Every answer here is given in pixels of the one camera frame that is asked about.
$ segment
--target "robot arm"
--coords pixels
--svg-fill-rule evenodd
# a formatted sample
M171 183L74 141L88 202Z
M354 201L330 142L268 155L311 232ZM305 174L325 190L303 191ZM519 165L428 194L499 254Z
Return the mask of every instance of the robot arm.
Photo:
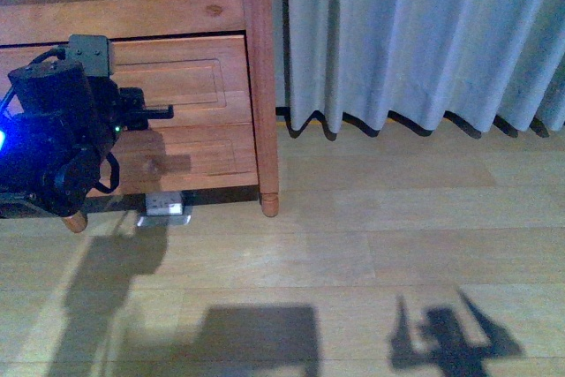
M56 60L47 61L50 57ZM75 232L83 230L80 208L88 192L111 193L119 185L111 149L121 131L146 130L148 119L173 118L172 106L145 109L143 91L119 88L111 73L110 41L73 35L68 45L8 74L11 89L0 103L1 216L40 210L66 219ZM7 117L16 96L23 113ZM110 187L100 182L104 160L111 167Z

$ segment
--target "curtain fold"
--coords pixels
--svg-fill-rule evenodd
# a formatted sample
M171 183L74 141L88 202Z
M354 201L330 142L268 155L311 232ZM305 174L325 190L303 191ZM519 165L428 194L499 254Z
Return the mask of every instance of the curtain fold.
M563 126L553 83L565 0L288 0L290 113L343 113L375 130L397 112L433 130L446 111L486 132L499 115Z

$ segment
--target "cabinet leg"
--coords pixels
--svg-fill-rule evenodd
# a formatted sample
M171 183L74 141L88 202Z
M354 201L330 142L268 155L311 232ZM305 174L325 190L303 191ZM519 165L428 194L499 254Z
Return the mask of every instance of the cabinet leg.
M279 193L262 193L261 210L266 216L277 216L279 213Z

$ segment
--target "wood grain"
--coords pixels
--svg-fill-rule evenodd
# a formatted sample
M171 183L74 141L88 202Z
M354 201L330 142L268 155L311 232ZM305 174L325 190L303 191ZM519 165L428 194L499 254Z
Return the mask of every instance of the wood grain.
M71 237L57 218L0 221L0 370L11 377L99 370L112 377L441 377L433 364L393 366L399 299L417 352L437 346L423 329L427 313L440 308L454 314L466 346L480 346L486 333L461 291L520 347L513 357L499 351L483 361L489 376L563 376L565 187L555 171L562 138L536 144L528 134L494 132L467 143L453 131L441 125L422 139L392 123L368 139L345 124L326 143L320 127L304 140L279 127L280 156L290 166L297 158L336 166L328 158L356 161L365 153L414 160L426 168L419 175L433 176L460 166L469 147L488 165L481 169L491 186L469 187L462 169L450 187L430 178L423 189L424 180L399 167L398 181L404 176L414 187L328 190L323 177L335 171L301 166L314 183L283 190L274 219L253 202L202 205L188 226L140 231L134 211L111 210L116 197ZM152 149L158 138L146 142ZM430 158L418 162L422 154ZM547 180L517 171L533 156ZM510 160L516 166L505 176L500 163ZM356 173L350 181L366 177L348 172ZM282 174L282 186L292 187L295 175Z
M257 184L250 124L124 132L112 153L120 162L115 194ZM109 182L106 162L102 182Z
M245 29L242 0L0 0L0 45Z
M260 193L266 200L263 212L274 216L278 213L279 176L271 0L244 0L244 9Z
M146 105L175 105L152 128L251 123L242 35L126 41L115 44L121 87L141 87Z

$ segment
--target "wooden floor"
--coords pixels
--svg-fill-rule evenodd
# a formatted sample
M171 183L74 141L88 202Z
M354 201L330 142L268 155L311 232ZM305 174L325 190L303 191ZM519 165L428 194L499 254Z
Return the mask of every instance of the wooden floor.
M0 221L0 375L565 375L565 136L279 130L276 218Z

